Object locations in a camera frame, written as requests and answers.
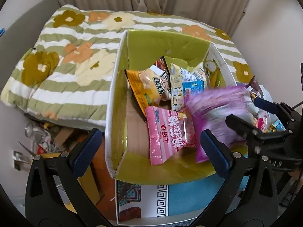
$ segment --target black cable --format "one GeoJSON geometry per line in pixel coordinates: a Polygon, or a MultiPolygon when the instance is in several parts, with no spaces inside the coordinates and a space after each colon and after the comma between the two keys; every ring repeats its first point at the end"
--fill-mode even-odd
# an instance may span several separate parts
{"type": "Polygon", "coordinates": [[[296,191],[297,191],[297,189],[298,189],[299,182],[301,181],[301,178],[302,178],[302,174],[303,174],[303,170],[301,169],[299,178],[298,178],[298,180],[297,180],[297,182],[296,182],[296,186],[295,186],[295,188],[294,188],[294,192],[293,192],[293,194],[292,194],[292,196],[291,196],[291,198],[290,198],[290,201],[289,201],[289,203],[288,203],[288,207],[289,207],[290,203],[292,202],[292,200],[294,199],[294,195],[295,195],[295,193],[296,193],[296,191]]]}
{"type": "Polygon", "coordinates": [[[300,103],[298,103],[297,105],[293,106],[292,109],[297,108],[298,106],[301,106],[303,104],[303,101],[301,101],[300,103]]]}

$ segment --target floral quilt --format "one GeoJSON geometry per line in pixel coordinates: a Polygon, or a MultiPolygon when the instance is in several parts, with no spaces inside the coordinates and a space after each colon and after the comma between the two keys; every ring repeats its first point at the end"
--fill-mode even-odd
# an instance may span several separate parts
{"type": "Polygon", "coordinates": [[[105,126],[114,62],[126,29],[165,30],[212,41],[236,81],[251,79],[246,61],[220,29],[173,15],[84,11],[65,5],[17,63],[1,100],[53,123],[78,120],[89,128],[105,126]]]}

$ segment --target greek key pattern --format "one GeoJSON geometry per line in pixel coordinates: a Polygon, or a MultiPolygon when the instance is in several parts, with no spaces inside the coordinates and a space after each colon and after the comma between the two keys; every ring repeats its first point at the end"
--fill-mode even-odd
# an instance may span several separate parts
{"type": "Polygon", "coordinates": [[[158,185],[157,217],[168,216],[168,185],[158,185]]]}

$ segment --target snack bag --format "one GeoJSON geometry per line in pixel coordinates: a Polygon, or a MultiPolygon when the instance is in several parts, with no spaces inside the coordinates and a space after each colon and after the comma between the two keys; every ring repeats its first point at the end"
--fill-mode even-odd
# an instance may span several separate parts
{"type": "Polygon", "coordinates": [[[185,114],[154,106],[147,107],[145,113],[152,165],[164,163],[183,147],[195,146],[195,135],[187,131],[185,114]]]}
{"type": "Polygon", "coordinates": [[[197,65],[192,73],[171,64],[172,110],[179,111],[185,106],[191,94],[202,92],[206,86],[203,66],[197,65]]]}
{"type": "Polygon", "coordinates": [[[269,128],[268,113],[262,109],[258,112],[258,128],[262,133],[266,133],[266,130],[269,128]]]}
{"type": "Polygon", "coordinates": [[[277,131],[285,131],[285,127],[283,126],[283,124],[279,119],[273,122],[272,125],[275,127],[277,131]]]}
{"type": "Polygon", "coordinates": [[[246,85],[247,90],[250,93],[251,100],[253,101],[256,97],[259,97],[263,99],[264,94],[261,90],[260,85],[258,84],[255,76],[252,77],[252,79],[249,81],[249,84],[246,85]]]}
{"type": "Polygon", "coordinates": [[[273,133],[273,132],[276,132],[276,128],[273,126],[273,124],[271,124],[269,126],[269,128],[265,131],[265,133],[273,133]]]}
{"type": "Polygon", "coordinates": [[[187,119],[185,120],[185,133],[187,143],[184,147],[195,148],[196,147],[196,132],[194,130],[194,124],[192,122],[191,114],[186,108],[182,108],[179,113],[185,114],[187,119]]]}
{"type": "Polygon", "coordinates": [[[170,78],[164,57],[142,71],[125,70],[134,96],[145,115],[145,108],[158,106],[161,100],[172,98],[170,78]]]}
{"type": "Polygon", "coordinates": [[[200,144],[200,134],[209,129],[219,142],[227,147],[232,145],[239,136],[225,123],[225,118],[234,114],[240,118],[247,116],[245,108],[244,86],[209,89],[202,93],[192,95],[186,102],[190,111],[196,133],[197,163],[208,160],[200,144]]]}

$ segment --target blurry purple package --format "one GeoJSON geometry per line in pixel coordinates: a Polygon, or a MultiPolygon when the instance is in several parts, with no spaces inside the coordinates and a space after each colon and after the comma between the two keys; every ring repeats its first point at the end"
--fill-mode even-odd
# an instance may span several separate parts
{"type": "Polygon", "coordinates": [[[190,111],[196,132],[197,163],[208,160],[200,144],[200,134],[209,129],[219,142],[227,147],[238,138],[238,135],[225,124],[225,118],[234,114],[238,117],[247,114],[245,96],[248,94],[244,86],[209,89],[190,96],[186,108],[190,111]]]}

